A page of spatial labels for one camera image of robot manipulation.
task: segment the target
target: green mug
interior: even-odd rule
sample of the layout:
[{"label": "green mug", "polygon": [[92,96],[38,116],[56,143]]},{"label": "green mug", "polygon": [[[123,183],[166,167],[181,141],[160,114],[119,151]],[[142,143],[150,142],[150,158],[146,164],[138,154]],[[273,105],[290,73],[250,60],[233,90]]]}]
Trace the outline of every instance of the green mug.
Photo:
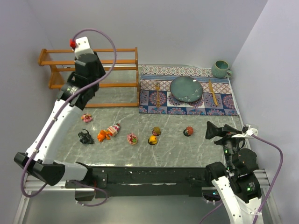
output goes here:
[{"label": "green mug", "polygon": [[216,78],[231,77],[232,71],[228,70],[229,65],[225,61],[216,61],[212,66],[212,75]]}]

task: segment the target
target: black spider toy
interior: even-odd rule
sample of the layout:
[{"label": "black spider toy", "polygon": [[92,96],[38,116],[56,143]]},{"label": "black spider toy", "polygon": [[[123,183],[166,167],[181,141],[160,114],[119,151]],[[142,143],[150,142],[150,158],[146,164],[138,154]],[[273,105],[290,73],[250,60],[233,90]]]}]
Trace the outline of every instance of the black spider toy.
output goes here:
[{"label": "black spider toy", "polygon": [[89,134],[88,130],[86,130],[86,129],[84,129],[84,130],[87,131],[87,133],[83,133],[83,132],[78,133],[80,142],[83,144],[93,144],[94,140],[93,140],[92,136]]}]

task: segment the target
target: wooden rack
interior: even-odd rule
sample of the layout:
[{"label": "wooden rack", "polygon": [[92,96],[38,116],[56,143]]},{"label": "wooden rack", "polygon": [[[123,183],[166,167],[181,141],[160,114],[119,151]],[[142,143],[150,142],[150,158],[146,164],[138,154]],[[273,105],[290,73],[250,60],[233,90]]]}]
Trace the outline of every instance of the wooden rack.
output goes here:
[{"label": "wooden rack", "polygon": [[[113,52],[113,49],[94,49],[95,52]],[[137,102],[134,103],[104,103],[104,104],[87,104],[86,107],[125,107],[125,106],[139,106],[139,71],[138,71],[138,53],[137,48],[134,49],[117,49],[119,52],[135,52],[134,59],[117,59],[117,64],[122,64],[120,67],[114,67],[113,70],[136,70],[136,82],[132,83],[100,83],[101,88],[105,87],[136,87],[137,88]],[[47,50],[42,49],[38,58],[40,66],[48,65],[51,69],[51,76],[49,80],[50,89],[60,89],[64,84],[64,79],[60,72],[74,71],[75,68],[58,68],[57,65],[74,65],[74,61],[53,61],[50,54],[56,53],[73,53],[72,50]],[[101,60],[105,70],[109,70],[113,60]]]}]

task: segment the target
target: gold fork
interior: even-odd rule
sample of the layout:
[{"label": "gold fork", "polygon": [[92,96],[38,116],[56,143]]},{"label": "gold fork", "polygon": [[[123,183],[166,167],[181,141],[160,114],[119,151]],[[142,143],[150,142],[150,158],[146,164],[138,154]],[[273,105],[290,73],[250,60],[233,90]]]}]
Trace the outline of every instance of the gold fork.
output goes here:
[{"label": "gold fork", "polygon": [[157,104],[156,107],[160,107],[160,99],[159,99],[159,90],[160,90],[160,83],[159,81],[156,81],[156,90],[157,90]]}]

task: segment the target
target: plate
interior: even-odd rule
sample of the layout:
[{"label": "plate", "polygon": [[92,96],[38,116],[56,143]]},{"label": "plate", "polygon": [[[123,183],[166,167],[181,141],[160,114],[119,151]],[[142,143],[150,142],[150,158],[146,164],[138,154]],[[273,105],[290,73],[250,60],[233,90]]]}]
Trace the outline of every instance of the plate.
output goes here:
[{"label": "plate", "polygon": [[199,81],[191,77],[182,76],[172,81],[170,84],[170,92],[175,99],[192,103],[199,100],[203,90]]}]

